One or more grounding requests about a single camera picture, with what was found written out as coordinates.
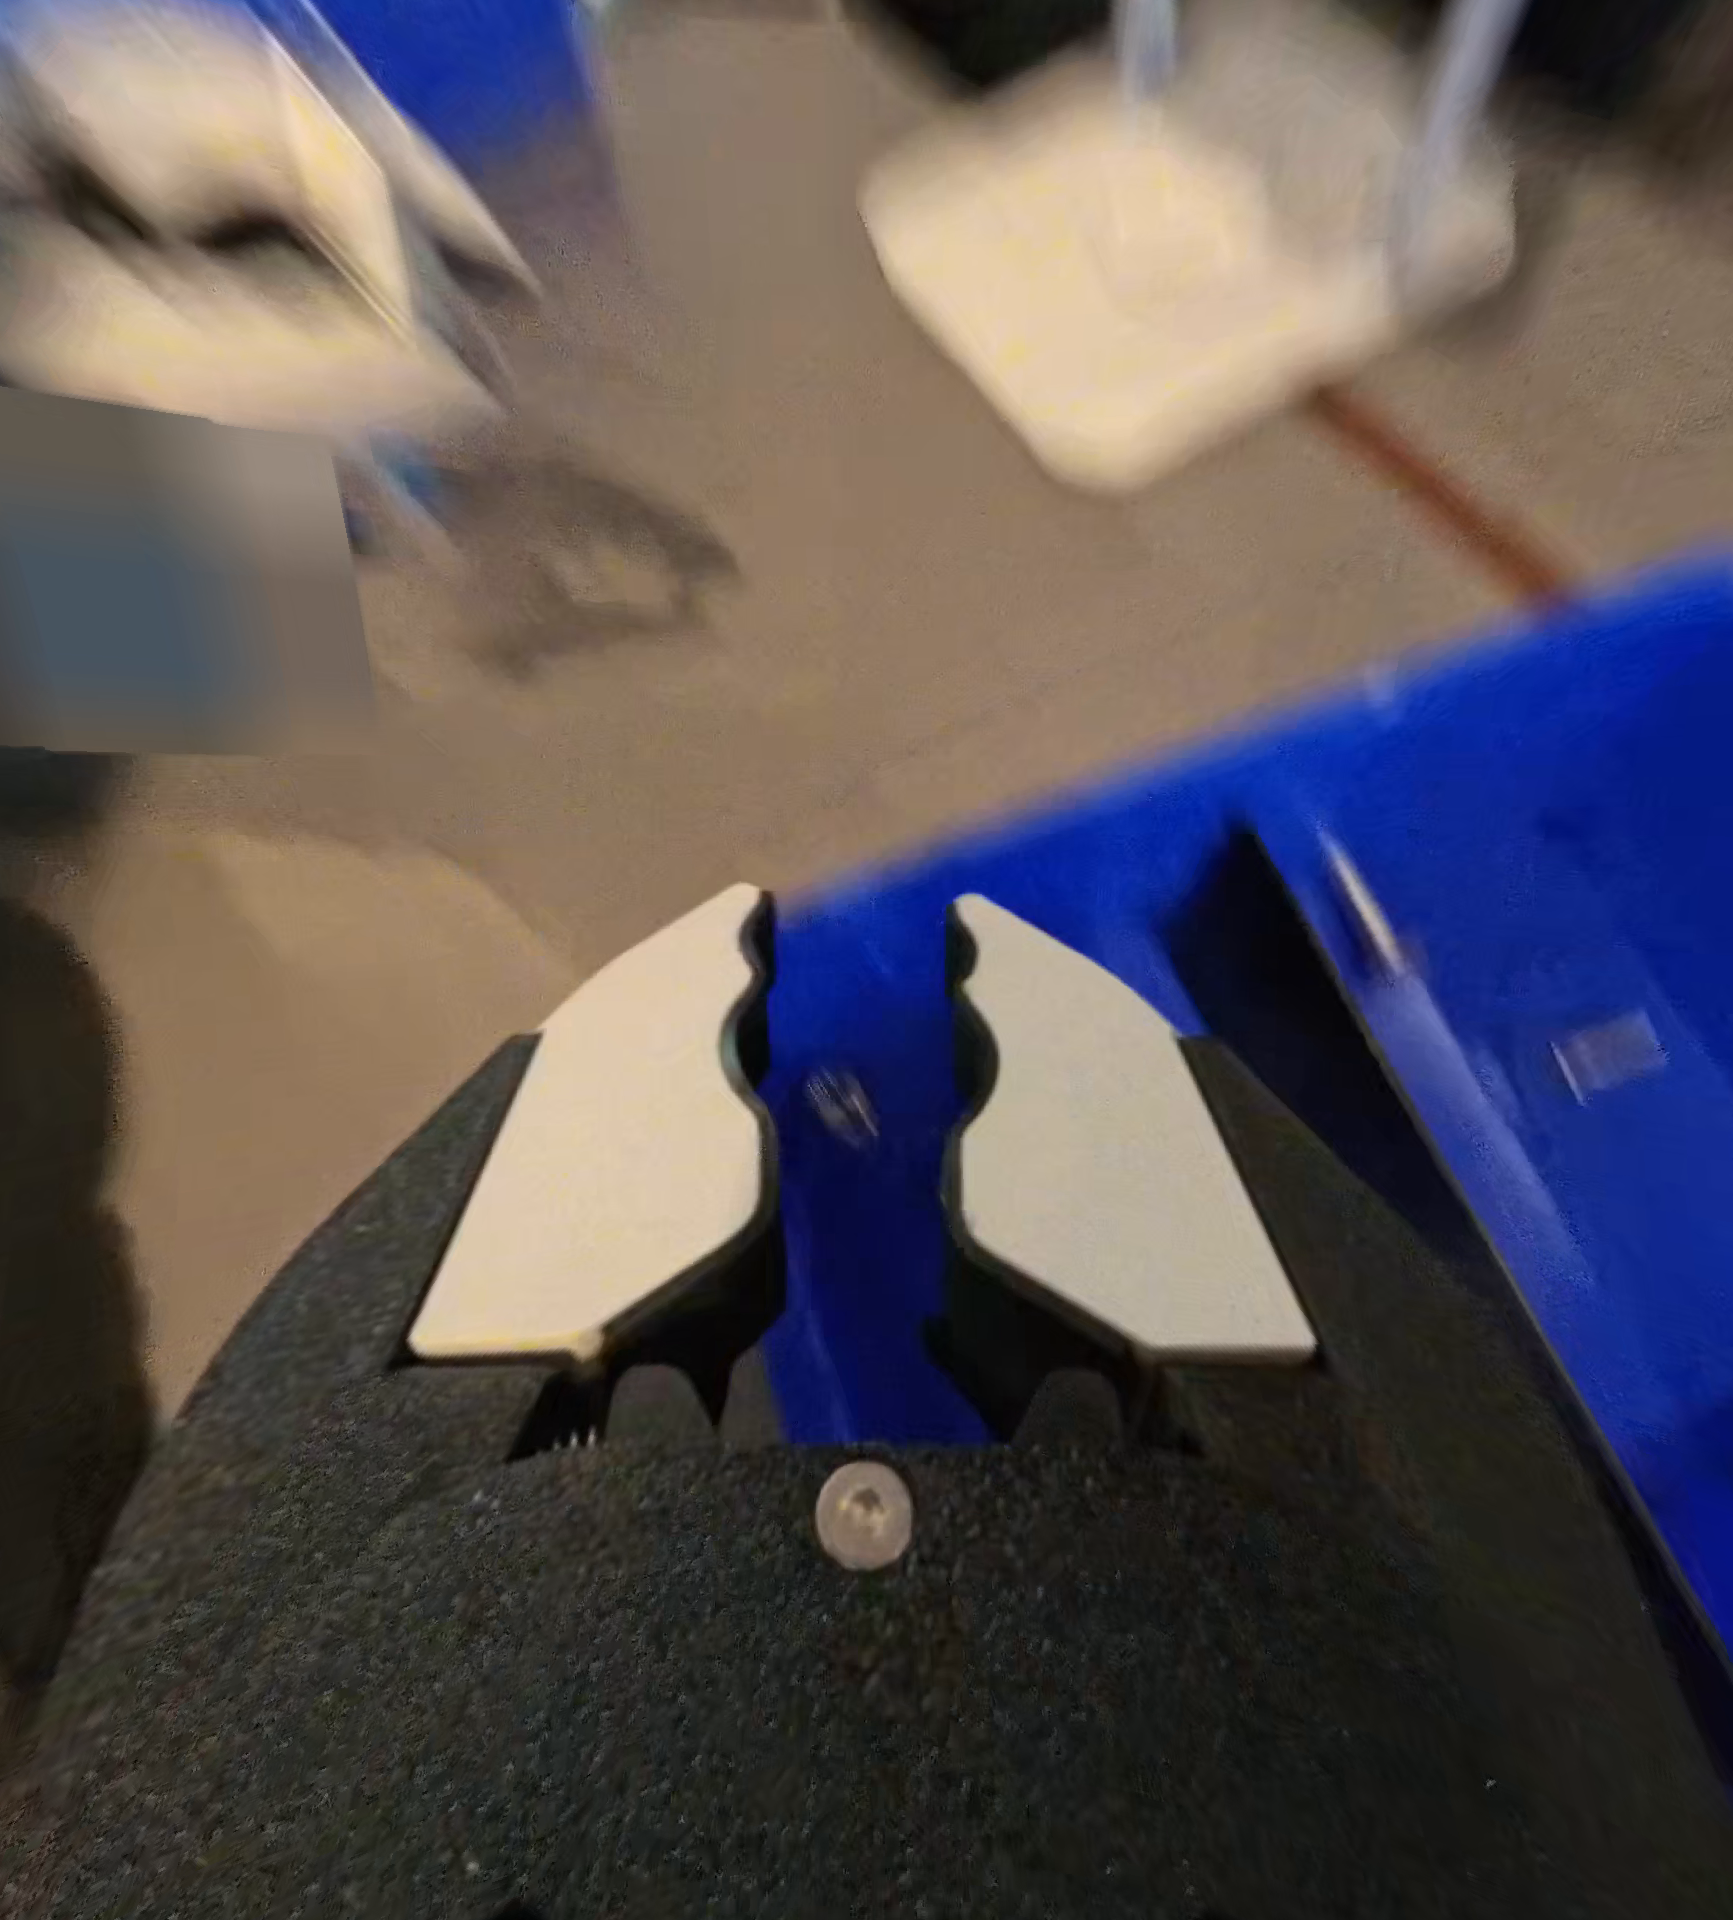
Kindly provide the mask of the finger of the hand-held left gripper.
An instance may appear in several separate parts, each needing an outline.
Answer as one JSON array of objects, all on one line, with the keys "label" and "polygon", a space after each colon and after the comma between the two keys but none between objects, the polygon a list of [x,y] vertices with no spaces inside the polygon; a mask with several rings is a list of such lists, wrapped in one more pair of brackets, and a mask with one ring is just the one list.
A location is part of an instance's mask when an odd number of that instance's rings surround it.
[{"label": "finger of the hand-held left gripper", "polygon": [[537,276],[460,168],[330,29],[0,29],[0,206],[90,206],[143,243],[271,229],[385,323],[421,245],[507,295]]},{"label": "finger of the hand-held left gripper", "polygon": [[196,282],[162,292],[85,239],[0,247],[0,378],[308,435],[459,435],[502,411],[430,334],[405,334],[338,299],[289,308]]}]

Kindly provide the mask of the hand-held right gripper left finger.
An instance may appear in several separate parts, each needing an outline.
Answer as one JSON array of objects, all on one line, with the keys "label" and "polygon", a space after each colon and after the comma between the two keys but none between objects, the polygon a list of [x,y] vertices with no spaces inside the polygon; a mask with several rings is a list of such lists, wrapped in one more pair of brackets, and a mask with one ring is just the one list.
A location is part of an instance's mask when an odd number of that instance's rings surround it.
[{"label": "hand-held right gripper left finger", "polygon": [[778,1220],[758,1083],[775,900],[736,882],[583,981],[528,1066],[405,1333],[422,1363],[602,1366]]}]

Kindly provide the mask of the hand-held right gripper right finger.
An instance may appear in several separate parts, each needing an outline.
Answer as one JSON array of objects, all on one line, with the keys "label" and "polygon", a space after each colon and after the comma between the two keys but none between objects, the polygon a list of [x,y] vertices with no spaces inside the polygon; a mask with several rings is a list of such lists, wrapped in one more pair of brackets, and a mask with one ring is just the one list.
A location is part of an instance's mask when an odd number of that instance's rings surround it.
[{"label": "hand-held right gripper right finger", "polygon": [[1318,1337],[1186,1037],[997,900],[948,907],[963,1110],[945,1207],[964,1252],[1138,1366],[1298,1368]]}]

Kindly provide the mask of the blue plastic bin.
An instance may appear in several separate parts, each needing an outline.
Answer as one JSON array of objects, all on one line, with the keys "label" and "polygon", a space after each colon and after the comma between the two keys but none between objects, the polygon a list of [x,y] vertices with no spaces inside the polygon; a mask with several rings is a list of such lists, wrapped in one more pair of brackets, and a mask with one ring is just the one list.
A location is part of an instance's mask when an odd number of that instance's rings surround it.
[{"label": "blue plastic bin", "polygon": [[[1330,832],[1414,972],[1360,964]],[[1014,909],[1239,1052],[1571,1391],[1733,1791],[1733,558],[952,830],[791,905],[795,1442],[972,1442],[938,1310],[947,911]],[[879,1142],[808,1113],[851,1068]]]},{"label": "blue plastic bin", "polygon": [[250,2],[362,136],[422,133],[502,202],[613,185],[613,142],[574,2]]}]

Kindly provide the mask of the wooden document stand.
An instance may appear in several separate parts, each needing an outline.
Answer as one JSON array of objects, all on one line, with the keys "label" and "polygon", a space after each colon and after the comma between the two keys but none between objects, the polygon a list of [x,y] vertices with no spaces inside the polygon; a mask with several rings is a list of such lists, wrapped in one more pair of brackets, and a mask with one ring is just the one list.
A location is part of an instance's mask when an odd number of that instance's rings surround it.
[{"label": "wooden document stand", "polygon": [[1111,52],[880,156],[863,228],[1049,473],[1134,491],[1502,284],[1523,13],[1445,3],[1410,56],[1355,3],[1117,3]]}]

